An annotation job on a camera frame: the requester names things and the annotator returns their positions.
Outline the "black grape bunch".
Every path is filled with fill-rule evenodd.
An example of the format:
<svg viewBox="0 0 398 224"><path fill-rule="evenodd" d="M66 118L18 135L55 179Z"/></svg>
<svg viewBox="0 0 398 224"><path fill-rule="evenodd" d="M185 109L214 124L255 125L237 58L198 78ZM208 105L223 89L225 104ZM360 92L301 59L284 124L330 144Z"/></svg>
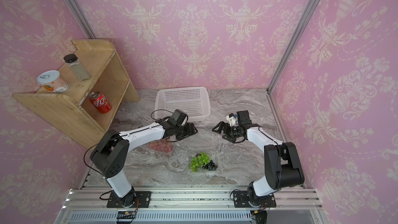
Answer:
<svg viewBox="0 0 398 224"><path fill-rule="evenodd" d="M215 165L215 163L212 160L210 160L209 163L202 166L202 169L207 171L215 171L217 168L218 166Z"/></svg>

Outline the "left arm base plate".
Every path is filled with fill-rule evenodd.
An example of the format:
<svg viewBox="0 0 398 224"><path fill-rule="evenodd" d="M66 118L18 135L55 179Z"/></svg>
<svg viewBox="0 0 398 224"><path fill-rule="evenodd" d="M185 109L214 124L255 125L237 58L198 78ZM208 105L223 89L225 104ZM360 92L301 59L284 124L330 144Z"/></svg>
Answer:
<svg viewBox="0 0 398 224"><path fill-rule="evenodd" d="M136 191L120 198L112 191L107 202L107 208L148 208L151 195L151 191Z"/></svg>

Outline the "green grape bunch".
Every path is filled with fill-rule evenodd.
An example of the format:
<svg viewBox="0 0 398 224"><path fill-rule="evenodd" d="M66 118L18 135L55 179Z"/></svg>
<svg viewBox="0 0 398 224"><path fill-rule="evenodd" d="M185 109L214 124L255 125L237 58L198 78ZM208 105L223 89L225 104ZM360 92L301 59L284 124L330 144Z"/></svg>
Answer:
<svg viewBox="0 0 398 224"><path fill-rule="evenodd" d="M191 159L190 170L196 172L197 169L202 168L203 165L209 163L211 158L208 154L201 152Z"/></svg>

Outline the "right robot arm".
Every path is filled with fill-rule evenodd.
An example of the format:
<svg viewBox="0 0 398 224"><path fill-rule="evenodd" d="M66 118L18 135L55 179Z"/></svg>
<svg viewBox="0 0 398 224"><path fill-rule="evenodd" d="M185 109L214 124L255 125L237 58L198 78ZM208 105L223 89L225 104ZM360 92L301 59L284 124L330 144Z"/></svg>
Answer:
<svg viewBox="0 0 398 224"><path fill-rule="evenodd" d="M230 114L226 119L227 122L219 122L212 131L233 144L249 141L264 153L264 176L251 182L247 188L252 205L266 205L277 191L304 183L301 161L292 142L282 142L266 133L251 121L249 111Z"/></svg>

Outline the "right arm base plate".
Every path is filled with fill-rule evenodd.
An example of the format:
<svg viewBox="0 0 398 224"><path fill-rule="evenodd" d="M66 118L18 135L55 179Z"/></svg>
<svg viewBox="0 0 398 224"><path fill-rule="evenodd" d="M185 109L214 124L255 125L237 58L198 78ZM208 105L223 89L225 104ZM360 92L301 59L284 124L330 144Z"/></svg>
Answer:
<svg viewBox="0 0 398 224"><path fill-rule="evenodd" d="M233 190L230 194L236 208L272 208L276 207L274 195L258 197L253 192Z"/></svg>

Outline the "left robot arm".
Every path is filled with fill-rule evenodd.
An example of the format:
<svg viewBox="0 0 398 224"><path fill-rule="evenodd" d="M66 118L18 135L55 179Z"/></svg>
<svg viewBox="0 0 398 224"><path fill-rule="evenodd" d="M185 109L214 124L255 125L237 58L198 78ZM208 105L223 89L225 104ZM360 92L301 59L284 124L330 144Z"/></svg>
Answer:
<svg viewBox="0 0 398 224"><path fill-rule="evenodd" d="M109 130L93 147L90 160L112 189L112 194L123 207L138 205L135 189L124 172L127 154L150 142L174 136L181 141L198 133L188 115L175 110L171 116L156 119L150 125L130 131Z"/></svg>

